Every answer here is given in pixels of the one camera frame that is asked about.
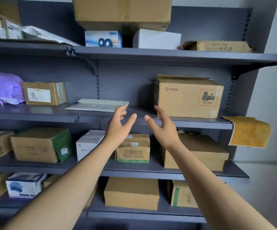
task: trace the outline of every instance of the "right hand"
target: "right hand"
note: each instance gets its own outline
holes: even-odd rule
[[[172,122],[170,117],[158,106],[154,106],[160,116],[162,126],[159,127],[155,121],[148,115],[145,115],[145,121],[148,126],[152,129],[154,136],[159,143],[166,148],[168,151],[171,147],[181,143],[175,124]]]

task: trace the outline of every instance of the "purple plastic bag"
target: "purple plastic bag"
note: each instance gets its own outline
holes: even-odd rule
[[[21,83],[23,80],[10,73],[0,72],[0,104],[18,104],[24,102],[24,94]]]

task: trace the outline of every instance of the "yellow cloth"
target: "yellow cloth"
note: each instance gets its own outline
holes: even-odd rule
[[[233,132],[229,145],[265,148],[271,134],[268,123],[254,117],[223,117],[233,123]]]

